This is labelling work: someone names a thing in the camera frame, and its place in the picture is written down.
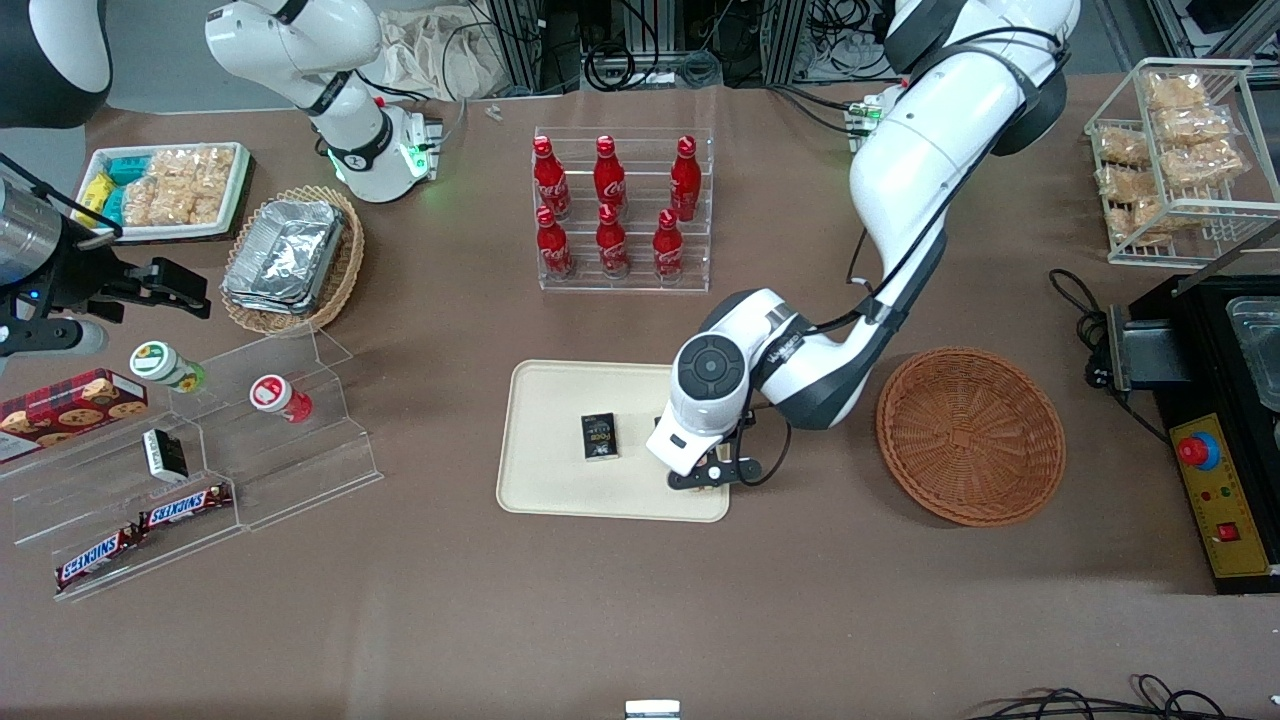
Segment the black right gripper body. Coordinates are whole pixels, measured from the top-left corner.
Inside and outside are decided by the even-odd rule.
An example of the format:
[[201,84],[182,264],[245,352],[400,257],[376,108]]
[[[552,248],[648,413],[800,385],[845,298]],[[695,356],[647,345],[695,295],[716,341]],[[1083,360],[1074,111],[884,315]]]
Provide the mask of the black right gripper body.
[[31,251],[3,250],[3,329],[72,331],[63,311],[120,322],[125,304],[151,306],[138,266],[109,249],[55,250],[44,260]]

